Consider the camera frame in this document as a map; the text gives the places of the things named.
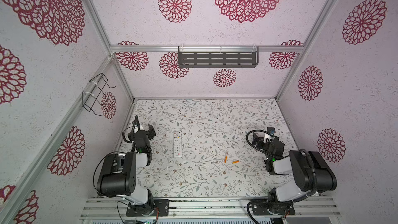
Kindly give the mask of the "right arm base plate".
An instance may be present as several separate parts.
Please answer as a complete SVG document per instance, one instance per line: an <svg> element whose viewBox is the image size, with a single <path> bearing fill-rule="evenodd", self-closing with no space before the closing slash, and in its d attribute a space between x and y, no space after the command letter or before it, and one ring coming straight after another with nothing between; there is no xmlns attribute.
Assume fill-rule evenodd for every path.
<svg viewBox="0 0 398 224"><path fill-rule="evenodd" d="M258 216L265 215L278 215L278 216L288 216L295 215L295 209L293 207L293 202L271 202L266 199L253 199L250 201L250 206L252 207L253 214Z"/></svg>

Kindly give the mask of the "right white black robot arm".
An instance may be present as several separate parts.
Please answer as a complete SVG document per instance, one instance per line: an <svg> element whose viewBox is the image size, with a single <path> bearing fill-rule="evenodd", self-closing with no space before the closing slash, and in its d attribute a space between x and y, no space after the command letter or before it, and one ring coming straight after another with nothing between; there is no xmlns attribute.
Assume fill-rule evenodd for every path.
<svg viewBox="0 0 398 224"><path fill-rule="evenodd" d="M285 144L277 139L266 146L266 170L271 175L292 175L288 183L267 194L270 202L299 202L337 188L337 179L322 155L304 149L291 150L284 157Z"/></svg>

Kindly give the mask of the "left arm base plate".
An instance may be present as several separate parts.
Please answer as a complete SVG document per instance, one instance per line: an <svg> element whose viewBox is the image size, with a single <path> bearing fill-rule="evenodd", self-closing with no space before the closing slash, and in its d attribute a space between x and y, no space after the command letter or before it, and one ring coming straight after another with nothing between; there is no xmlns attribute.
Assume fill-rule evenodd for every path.
<svg viewBox="0 0 398 224"><path fill-rule="evenodd" d="M164 217L169 215L170 200L149 200L142 205L132 205L129 203L126 211L127 217Z"/></svg>

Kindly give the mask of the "white remote control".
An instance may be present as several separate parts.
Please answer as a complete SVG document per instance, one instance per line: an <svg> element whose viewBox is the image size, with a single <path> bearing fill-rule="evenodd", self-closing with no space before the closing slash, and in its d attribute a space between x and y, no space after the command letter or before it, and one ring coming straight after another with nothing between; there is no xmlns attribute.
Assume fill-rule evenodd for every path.
<svg viewBox="0 0 398 224"><path fill-rule="evenodd" d="M182 157L182 132L175 131L173 136L173 157L181 158Z"/></svg>

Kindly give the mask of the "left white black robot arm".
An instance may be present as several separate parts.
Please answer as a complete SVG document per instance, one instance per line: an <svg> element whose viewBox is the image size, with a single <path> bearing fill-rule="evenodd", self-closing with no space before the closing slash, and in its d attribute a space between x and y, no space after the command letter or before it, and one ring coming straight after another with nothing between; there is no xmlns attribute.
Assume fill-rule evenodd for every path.
<svg viewBox="0 0 398 224"><path fill-rule="evenodd" d="M132 131L128 135L133 144L130 152L111 152L101 160L102 168L94 184L99 196L123 198L136 209L154 209L151 191L137 184L137 169L151 165L150 141L155 136L153 129Z"/></svg>

